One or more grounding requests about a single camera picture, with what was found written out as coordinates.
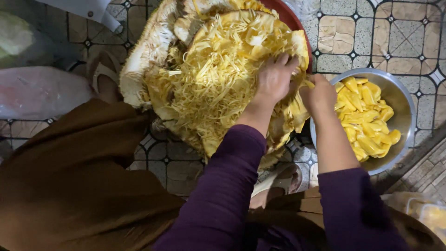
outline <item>red tray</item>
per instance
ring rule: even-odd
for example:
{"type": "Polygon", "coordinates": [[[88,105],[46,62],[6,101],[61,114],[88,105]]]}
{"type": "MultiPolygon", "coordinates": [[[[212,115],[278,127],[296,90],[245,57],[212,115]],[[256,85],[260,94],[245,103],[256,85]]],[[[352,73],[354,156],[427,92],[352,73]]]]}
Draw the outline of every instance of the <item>red tray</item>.
{"type": "Polygon", "coordinates": [[[304,26],[301,24],[297,16],[284,2],[282,2],[282,0],[260,0],[260,2],[262,2],[268,9],[275,9],[279,14],[280,21],[286,23],[286,25],[288,25],[288,27],[291,30],[304,31],[305,39],[307,41],[308,57],[309,57],[307,73],[311,73],[313,70],[313,57],[311,56],[312,49],[308,37],[306,35],[304,26]]]}

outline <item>brown pants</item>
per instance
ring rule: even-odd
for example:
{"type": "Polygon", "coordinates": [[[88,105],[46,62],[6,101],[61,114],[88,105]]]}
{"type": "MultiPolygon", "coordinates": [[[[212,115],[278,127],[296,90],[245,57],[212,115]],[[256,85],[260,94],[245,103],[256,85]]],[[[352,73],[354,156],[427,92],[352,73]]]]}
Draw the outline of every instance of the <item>brown pants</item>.
{"type": "MultiPolygon", "coordinates": [[[[167,193],[151,172],[124,170],[148,124],[148,116],[130,105],[93,99],[20,147],[0,166],[0,246],[150,249],[184,201],[167,193]]],[[[248,220],[299,232],[325,249],[319,200],[317,189],[279,197],[248,220]]],[[[446,250],[415,219],[392,215],[414,248],[446,250]]]]}

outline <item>beige sandal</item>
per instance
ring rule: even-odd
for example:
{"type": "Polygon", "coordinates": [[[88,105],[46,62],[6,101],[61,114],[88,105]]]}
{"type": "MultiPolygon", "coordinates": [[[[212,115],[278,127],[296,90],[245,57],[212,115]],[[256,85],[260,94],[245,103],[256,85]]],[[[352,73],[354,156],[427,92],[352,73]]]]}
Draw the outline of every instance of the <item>beige sandal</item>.
{"type": "MultiPolygon", "coordinates": [[[[103,52],[107,53],[108,57],[110,58],[111,62],[113,63],[113,66],[116,69],[116,72],[114,72],[107,66],[103,65],[101,62],[98,63],[98,66],[96,67],[95,72],[93,74],[93,82],[91,84],[91,86],[93,87],[93,89],[95,90],[96,93],[99,93],[98,77],[100,75],[106,75],[111,80],[113,80],[116,84],[119,83],[119,72],[121,70],[121,65],[119,64],[118,59],[115,56],[113,56],[111,53],[109,53],[108,51],[104,50],[103,52]]],[[[92,57],[88,61],[87,72],[91,72],[91,64],[93,63],[94,59],[96,59],[96,57],[99,57],[99,54],[97,54],[95,57],[92,57]]]]}
{"type": "Polygon", "coordinates": [[[285,195],[287,195],[293,177],[287,179],[276,179],[276,178],[277,176],[279,176],[279,174],[281,174],[286,169],[290,168],[292,165],[283,165],[281,167],[278,167],[268,176],[268,178],[266,178],[259,184],[254,185],[254,191],[251,194],[251,198],[259,194],[260,192],[268,190],[270,188],[283,188],[285,190],[285,195]]]}

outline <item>purple sleeve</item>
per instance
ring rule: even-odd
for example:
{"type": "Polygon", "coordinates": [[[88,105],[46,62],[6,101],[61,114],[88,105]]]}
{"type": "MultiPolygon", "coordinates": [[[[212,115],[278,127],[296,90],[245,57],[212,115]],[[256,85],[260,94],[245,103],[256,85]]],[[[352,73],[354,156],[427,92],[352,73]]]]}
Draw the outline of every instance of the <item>purple sleeve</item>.
{"type": "Polygon", "coordinates": [[[328,244],[333,250],[409,250],[362,168],[318,175],[328,244]]]}
{"type": "Polygon", "coordinates": [[[241,243],[266,140],[247,125],[231,127],[172,227],[153,250],[233,250],[241,243]]]}

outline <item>metal bowl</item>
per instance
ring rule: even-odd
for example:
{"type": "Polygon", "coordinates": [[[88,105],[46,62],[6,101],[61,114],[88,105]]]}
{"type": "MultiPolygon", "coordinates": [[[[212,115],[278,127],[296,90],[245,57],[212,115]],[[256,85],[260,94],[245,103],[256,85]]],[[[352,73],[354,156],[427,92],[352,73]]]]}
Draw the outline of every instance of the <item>metal bowl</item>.
{"type": "MultiPolygon", "coordinates": [[[[380,159],[369,158],[361,163],[369,175],[375,175],[384,172],[397,163],[405,155],[410,143],[413,142],[416,120],[415,105],[409,91],[397,78],[390,73],[373,68],[358,68],[346,71],[333,78],[330,84],[334,85],[336,82],[350,76],[368,78],[370,82],[381,88],[381,99],[385,100],[395,113],[387,121],[387,126],[390,130],[398,129],[401,132],[400,141],[390,148],[385,157],[380,159]]],[[[314,147],[316,147],[316,127],[313,118],[310,120],[310,131],[314,147]]]]}

